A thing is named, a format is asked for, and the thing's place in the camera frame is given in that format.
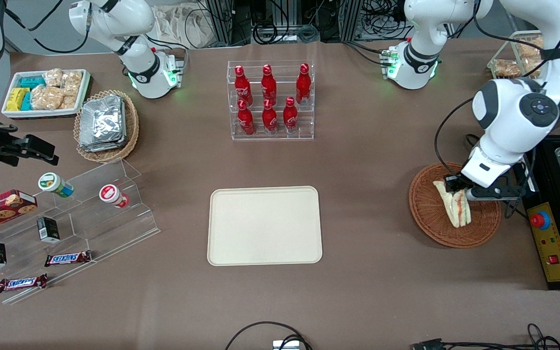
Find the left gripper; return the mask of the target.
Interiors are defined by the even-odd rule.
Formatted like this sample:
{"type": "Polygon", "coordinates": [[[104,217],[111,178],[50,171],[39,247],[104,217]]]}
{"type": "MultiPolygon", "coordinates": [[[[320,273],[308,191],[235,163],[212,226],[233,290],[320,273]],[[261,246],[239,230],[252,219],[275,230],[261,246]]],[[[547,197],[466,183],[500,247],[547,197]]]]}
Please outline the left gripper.
{"type": "Polygon", "coordinates": [[[444,187],[448,193],[465,191],[468,178],[474,184],[488,188],[509,168],[509,164],[493,161],[479,146],[475,146],[462,167],[462,175],[446,175],[444,187]]]}

